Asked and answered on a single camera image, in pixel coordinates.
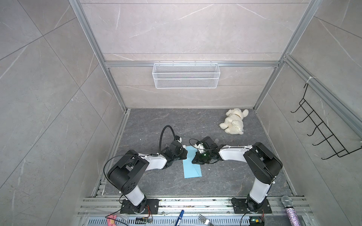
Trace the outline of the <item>white glue stick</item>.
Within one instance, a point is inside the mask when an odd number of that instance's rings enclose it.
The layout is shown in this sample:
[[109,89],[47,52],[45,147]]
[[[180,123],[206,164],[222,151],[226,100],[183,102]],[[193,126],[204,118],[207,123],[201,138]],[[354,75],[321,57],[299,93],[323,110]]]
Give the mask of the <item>white glue stick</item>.
[[197,146],[195,146],[195,148],[200,152],[203,153],[205,151],[204,147],[202,144],[198,144]]

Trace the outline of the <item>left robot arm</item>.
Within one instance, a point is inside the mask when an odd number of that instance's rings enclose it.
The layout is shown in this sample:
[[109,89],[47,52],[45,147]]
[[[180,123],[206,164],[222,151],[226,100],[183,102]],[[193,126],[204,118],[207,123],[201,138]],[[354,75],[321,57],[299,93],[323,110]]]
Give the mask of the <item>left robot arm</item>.
[[[167,128],[172,132],[173,141],[162,149],[162,138]],[[182,138],[175,134],[170,125],[167,125],[161,131],[156,154],[140,154],[129,150],[127,153],[119,155],[121,159],[103,174],[106,180],[126,197],[132,211],[142,213],[147,206],[147,198],[138,186],[143,174],[149,170],[163,170],[172,166],[176,161],[185,160],[187,153],[185,146],[182,145]]]

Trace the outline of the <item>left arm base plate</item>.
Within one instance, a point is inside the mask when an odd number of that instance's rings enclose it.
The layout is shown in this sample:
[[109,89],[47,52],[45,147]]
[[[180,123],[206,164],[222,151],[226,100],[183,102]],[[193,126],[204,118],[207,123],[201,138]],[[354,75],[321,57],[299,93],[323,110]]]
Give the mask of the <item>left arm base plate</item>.
[[121,214],[157,214],[159,209],[159,199],[145,198],[139,205],[133,205],[129,200],[123,200]]

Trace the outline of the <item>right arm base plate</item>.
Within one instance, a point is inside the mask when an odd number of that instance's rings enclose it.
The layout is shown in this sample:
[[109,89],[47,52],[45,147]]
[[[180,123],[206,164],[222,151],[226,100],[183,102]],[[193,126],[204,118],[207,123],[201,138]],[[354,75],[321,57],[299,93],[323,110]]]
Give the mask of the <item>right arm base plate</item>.
[[265,199],[262,203],[256,203],[252,199],[232,198],[231,203],[235,214],[245,214],[245,213],[271,214],[272,213],[269,201],[267,199]]

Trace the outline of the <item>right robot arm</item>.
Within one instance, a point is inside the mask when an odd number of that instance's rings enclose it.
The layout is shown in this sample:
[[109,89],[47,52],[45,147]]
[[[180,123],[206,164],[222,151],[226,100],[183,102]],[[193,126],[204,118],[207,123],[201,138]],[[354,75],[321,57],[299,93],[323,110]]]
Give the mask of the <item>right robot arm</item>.
[[236,198],[232,203],[236,208],[246,208],[247,213],[257,213],[267,203],[267,196],[276,176],[283,168],[281,160],[263,143],[256,142],[250,146],[217,145],[210,137],[197,140],[192,145],[197,149],[193,164],[214,164],[218,161],[238,161],[247,163],[255,180],[244,203]]

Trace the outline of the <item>light blue envelope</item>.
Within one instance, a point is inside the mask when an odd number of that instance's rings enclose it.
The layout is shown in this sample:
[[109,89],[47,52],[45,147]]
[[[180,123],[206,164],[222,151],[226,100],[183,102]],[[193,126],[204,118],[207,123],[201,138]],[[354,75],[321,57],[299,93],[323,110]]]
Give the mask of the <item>light blue envelope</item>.
[[190,178],[202,177],[200,165],[192,163],[192,160],[196,156],[197,149],[195,149],[192,146],[187,146],[186,150],[188,151],[187,158],[183,160],[184,178],[190,179]]

